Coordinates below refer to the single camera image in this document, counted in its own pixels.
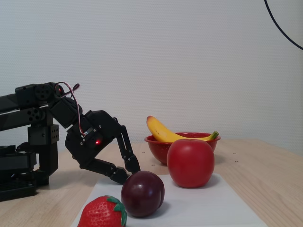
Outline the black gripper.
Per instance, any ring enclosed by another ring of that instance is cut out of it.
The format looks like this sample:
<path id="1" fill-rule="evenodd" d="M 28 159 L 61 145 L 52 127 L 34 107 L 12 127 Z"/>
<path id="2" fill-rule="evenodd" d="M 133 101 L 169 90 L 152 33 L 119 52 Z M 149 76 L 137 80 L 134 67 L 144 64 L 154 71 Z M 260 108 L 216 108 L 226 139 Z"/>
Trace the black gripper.
<path id="1" fill-rule="evenodd" d="M 102 174 L 118 184 L 124 184 L 129 177 L 124 168 L 95 158 L 116 137 L 127 171 L 134 174 L 141 170 L 126 127 L 119 126 L 107 112 L 88 111 L 80 117 L 80 124 L 88 134 L 81 135 L 79 125 L 73 125 L 67 131 L 65 146 L 82 169 Z"/>

